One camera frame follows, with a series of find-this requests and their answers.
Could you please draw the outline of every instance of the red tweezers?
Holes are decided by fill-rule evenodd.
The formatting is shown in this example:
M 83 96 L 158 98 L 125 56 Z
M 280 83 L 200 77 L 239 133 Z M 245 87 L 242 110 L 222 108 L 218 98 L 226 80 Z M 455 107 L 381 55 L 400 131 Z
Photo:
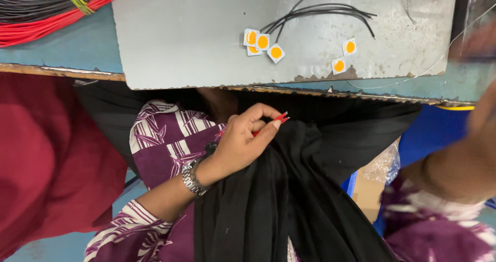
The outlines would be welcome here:
M 281 120 L 281 124 L 287 120 L 289 120 L 289 117 L 288 118 L 285 118 L 285 116 L 288 114 L 288 111 L 284 112 L 281 114 L 281 116 L 277 117 L 274 119 L 274 121 L 277 121 L 277 120 Z M 260 133 L 260 130 L 256 131 L 256 132 L 252 132 L 251 134 L 253 135 L 253 137 L 257 136 L 257 134 Z

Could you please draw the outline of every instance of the blue table surface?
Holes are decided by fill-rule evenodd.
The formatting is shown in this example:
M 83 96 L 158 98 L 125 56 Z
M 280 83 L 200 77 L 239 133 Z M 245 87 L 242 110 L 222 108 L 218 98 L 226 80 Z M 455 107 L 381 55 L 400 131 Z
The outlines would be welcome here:
M 105 5 L 95 14 L 84 17 L 77 23 L 40 40 L 0 48 L 0 62 L 122 73 L 112 6 Z M 472 102 L 479 99 L 492 78 L 490 65 L 450 63 L 444 75 L 422 76 L 384 88 L 363 89 L 363 94 Z M 367 79 L 351 82 L 366 88 L 383 86 L 402 79 Z M 361 90 L 351 86 L 347 81 L 276 85 L 318 90 L 327 90 L 332 86 L 334 90 L 350 92 Z

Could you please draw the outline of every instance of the grey metal sheet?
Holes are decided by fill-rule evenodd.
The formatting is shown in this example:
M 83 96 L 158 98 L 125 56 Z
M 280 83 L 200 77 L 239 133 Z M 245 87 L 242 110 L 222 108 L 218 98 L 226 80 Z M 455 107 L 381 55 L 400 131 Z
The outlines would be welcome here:
M 286 25 L 279 45 L 286 56 L 246 55 L 245 28 L 260 29 L 285 15 L 298 0 L 115 0 L 114 18 L 123 71 L 133 89 L 181 88 L 418 75 L 446 52 L 455 0 L 306 0 L 301 6 L 345 3 L 379 17 L 374 40 L 358 19 L 319 15 Z M 355 38 L 346 73 L 332 75 L 341 43 Z M 442 73 L 441 60 L 428 74 Z

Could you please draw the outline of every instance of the woman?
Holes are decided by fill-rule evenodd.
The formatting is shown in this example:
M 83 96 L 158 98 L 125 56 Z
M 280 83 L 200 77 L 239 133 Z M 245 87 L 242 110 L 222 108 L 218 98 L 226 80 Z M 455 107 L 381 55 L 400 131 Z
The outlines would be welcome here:
M 0 261 L 112 220 L 127 165 L 65 77 L 0 73 Z
M 226 125 L 148 102 L 130 146 L 150 191 L 95 236 L 85 261 L 493 260 L 493 230 L 474 219 L 496 194 L 496 83 L 471 114 L 466 138 L 404 168 L 385 189 L 384 240 L 338 184 L 391 144 L 420 107 L 271 97 L 277 108 L 256 104 Z M 225 118 L 215 110 L 226 100 L 208 102 Z M 288 103 L 291 121 L 261 120 Z

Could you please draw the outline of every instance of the fingernail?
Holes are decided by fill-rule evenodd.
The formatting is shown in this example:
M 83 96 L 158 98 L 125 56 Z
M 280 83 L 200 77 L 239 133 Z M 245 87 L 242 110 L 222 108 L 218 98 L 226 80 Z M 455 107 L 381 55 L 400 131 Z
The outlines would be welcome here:
M 281 126 L 281 121 L 280 120 L 276 120 L 274 121 L 274 127 L 279 130 L 279 127 Z

